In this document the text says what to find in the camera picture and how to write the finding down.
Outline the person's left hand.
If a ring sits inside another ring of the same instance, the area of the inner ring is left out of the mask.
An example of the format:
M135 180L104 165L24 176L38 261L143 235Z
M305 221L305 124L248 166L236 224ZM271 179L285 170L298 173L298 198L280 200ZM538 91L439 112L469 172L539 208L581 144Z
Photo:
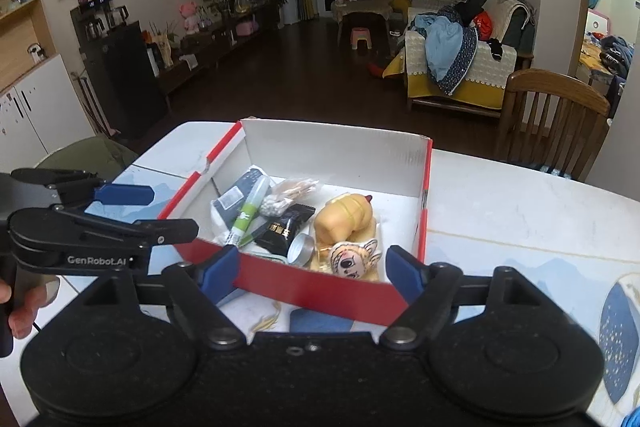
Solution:
M9 315L8 324L15 339L24 339L32 331L38 312L58 297L60 280L55 275L45 275L41 282L26 291L21 306Z

